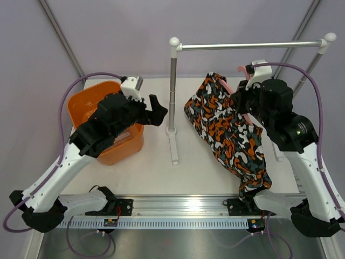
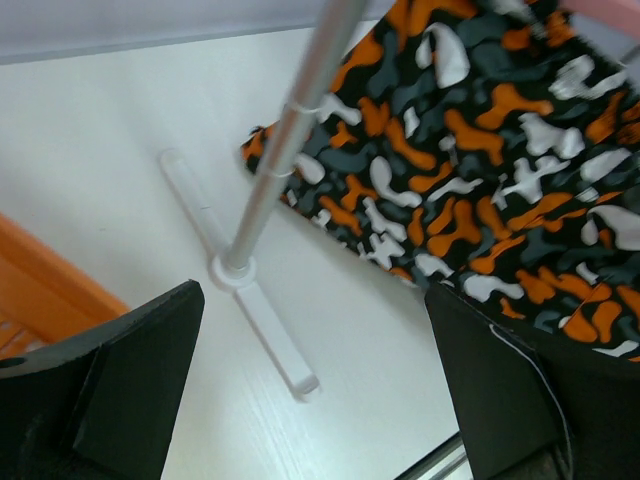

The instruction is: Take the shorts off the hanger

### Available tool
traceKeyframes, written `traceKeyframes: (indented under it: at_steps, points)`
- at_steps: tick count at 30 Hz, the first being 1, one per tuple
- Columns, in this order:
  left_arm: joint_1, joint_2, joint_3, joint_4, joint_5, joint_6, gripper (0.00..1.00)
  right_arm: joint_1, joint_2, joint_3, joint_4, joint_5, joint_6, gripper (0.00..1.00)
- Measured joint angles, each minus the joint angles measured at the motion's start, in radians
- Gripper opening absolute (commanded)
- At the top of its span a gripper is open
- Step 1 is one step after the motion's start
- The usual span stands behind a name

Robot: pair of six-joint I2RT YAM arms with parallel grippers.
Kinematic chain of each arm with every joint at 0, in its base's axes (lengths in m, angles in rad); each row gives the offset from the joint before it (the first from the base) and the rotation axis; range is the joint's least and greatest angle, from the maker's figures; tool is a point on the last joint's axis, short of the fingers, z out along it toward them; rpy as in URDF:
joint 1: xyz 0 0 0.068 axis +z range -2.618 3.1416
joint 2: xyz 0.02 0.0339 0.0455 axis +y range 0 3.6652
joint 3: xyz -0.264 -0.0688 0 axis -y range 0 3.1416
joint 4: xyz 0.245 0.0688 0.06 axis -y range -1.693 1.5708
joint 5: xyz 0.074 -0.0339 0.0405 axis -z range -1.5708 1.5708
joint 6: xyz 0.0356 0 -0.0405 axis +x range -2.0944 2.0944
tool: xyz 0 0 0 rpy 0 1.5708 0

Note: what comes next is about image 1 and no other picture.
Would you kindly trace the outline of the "pink clothes hanger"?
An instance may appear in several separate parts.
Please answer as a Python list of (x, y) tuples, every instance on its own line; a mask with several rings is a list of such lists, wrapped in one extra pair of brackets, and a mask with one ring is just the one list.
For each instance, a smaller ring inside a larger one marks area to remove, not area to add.
[[(238, 72), (242, 72), (244, 74), (246, 80), (251, 79), (251, 76), (248, 74), (245, 66), (242, 65), (242, 66), (237, 67), (237, 71)], [(233, 94), (234, 93), (233, 89), (224, 80), (220, 79), (219, 82), (226, 89), (228, 94)], [(244, 119), (246, 120), (246, 122), (250, 126), (253, 126), (253, 123), (252, 123), (250, 117), (248, 116), (248, 114), (243, 114), (242, 116), (244, 117)]]

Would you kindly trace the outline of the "camouflage patterned shorts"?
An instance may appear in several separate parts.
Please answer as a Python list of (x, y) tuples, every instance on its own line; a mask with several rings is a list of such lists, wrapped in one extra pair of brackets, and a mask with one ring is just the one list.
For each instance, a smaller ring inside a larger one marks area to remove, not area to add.
[(209, 72), (184, 105), (184, 113), (217, 162), (240, 179), (238, 195), (242, 200), (250, 191), (272, 186), (262, 145), (263, 129), (250, 126), (236, 111), (220, 79), (227, 83), (224, 76)]

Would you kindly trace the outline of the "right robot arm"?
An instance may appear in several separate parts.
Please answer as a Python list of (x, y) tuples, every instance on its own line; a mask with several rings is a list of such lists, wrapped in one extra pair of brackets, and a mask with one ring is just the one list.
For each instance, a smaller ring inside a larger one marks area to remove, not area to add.
[(344, 219), (330, 194), (335, 187), (329, 173), (318, 164), (319, 138), (312, 122), (293, 112), (293, 90), (283, 80), (268, 79), (250, 88), (246, 84), (246, 80), (241, 81), (231, 94), (236, 111), (249, 113), (262, 125), (288, 159), (306, 198), (287, 197), (261, 187), (245, 195), (245, 210), (250, 214), (264, 210), (283, 216), (306, 237), (333, 236), (341, 230)]

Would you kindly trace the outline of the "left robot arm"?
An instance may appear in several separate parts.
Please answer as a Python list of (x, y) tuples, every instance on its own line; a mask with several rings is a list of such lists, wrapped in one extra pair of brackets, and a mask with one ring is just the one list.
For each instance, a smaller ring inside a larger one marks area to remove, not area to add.
[(116, 196), (107, 187), (79, 195), (62, 195), (65, 187), (89, 163), (110, 148), (115, 139), (134, 124), (160, 126), (167, 115), (154, 94), (149, 95), (151, 110), (142, 98), (110, 93), (99, 101), (86, 122), (79, 125), (57, 162), (30, 188), (10, 194), (22, 211), (29, 229), (47, 233), (65, 218), (82, 215), (111, 215), (116, 211)]

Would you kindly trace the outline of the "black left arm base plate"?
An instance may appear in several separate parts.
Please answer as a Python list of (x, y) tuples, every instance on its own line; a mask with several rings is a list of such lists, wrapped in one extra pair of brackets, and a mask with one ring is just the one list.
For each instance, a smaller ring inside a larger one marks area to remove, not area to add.
[(104, 216), (131, 216), (133, 211), (133, 199), (116, 198), (108, 201), (105, 207), (101, 210), (101, 215)]

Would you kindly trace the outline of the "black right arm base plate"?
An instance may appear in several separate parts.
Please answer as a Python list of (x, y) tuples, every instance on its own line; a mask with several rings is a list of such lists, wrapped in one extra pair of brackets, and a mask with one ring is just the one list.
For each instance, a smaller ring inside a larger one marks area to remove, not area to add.
[(254, 200), (239, 198), (228, 198), (223, 200), (222, 205), (227, 208), (229, 216), (262, 216), (268, 215), (270, 211), (261, 210), (257, 207)]

